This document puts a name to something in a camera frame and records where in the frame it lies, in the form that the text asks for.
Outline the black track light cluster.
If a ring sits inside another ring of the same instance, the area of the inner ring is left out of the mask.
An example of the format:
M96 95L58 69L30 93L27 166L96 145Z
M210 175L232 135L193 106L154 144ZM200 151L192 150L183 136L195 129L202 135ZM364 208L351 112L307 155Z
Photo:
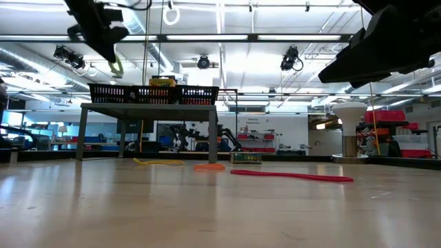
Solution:
M83 56L69 51L65 48L65 46L57 45L54 50L53 57L58 60L64 61L65 63L70 65L72 69L82 70L85 68L85 61L83 60Z

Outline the grey perforated metal shelf riser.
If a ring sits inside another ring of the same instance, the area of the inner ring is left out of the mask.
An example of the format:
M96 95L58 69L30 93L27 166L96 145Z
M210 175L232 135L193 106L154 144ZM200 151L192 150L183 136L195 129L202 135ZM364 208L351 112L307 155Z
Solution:
M88 112L111 116L126 121L207 121L209 123L209 155L208 162L216 163L218 116L214 105L158 105L136 103L83 103L79 123L79 139L76 144L76 159L83 160L85 131Z

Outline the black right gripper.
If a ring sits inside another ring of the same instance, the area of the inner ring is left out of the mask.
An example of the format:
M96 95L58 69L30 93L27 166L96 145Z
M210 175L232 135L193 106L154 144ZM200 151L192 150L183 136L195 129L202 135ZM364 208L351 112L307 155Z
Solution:
M441 0L353 0L371 14L336 59L318 75L322 83L357 89L392 73L432 68L441 52Z

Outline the yellow green Crayola crayon box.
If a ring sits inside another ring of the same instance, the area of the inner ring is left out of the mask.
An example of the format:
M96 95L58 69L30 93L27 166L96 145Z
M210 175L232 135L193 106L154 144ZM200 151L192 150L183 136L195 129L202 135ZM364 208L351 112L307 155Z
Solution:
M261 164L262 154L255 152L231 152L230 162L234 164Z
M175 76L152 76L149 80L149 86L157 87L175 87Z

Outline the red rubber band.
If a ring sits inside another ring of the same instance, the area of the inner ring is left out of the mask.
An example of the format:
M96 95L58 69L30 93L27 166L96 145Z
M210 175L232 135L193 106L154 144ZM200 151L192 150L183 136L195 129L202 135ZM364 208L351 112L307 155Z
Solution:
M313 174L297 174L297 173L285 173L285 172L258 172L245 169L232 169L231 174L241 176L268 176L268 177L285 177L285 178L298 178L304 180L323 181L331 183L351 183L353 178L346 176L321 176Z

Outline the red storage bin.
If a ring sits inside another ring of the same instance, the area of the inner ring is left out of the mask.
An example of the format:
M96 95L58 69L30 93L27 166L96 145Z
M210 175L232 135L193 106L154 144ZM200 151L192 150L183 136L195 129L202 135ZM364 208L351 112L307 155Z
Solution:
M375 110L365 112L364 119L366 123L374 121L401 122L406 121L406 116L402 110Z

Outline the orange rubber band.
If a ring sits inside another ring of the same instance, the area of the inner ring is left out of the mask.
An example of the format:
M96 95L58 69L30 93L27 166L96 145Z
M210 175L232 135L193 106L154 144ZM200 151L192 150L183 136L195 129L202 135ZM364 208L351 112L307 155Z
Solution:
M194 171L213 171L221 172L225 171L225 166L219 163L208 163L193 166Z

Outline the white storage container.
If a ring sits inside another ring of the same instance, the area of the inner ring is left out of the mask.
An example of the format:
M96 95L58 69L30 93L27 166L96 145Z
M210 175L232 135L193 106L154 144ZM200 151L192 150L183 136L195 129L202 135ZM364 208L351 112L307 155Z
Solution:
M426 135L396 135L393 140L399 144L400 149L425 150L429 148Z

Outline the black slotted plastic bin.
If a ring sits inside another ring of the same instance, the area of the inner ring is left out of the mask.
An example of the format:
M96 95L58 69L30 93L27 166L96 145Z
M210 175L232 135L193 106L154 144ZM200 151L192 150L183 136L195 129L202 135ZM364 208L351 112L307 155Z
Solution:
M139 104L167 105L174 104L176 88L165 86L132 86L134 102Z
M127 103L131 92L130 86L89 83L93 103Z
M214 105L219 87L177 85L176 97L180 105Z

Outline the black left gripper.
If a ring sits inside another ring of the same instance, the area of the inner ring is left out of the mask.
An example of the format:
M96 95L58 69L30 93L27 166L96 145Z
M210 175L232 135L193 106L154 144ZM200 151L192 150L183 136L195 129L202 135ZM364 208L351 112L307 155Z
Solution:
M106 3L94 0L64 0L67 13L74 17L76 25L67 29L72 41L83 40L105 60L116 62L114 44L125 38L129 31L116 22L123 22L121 10L106 8Z

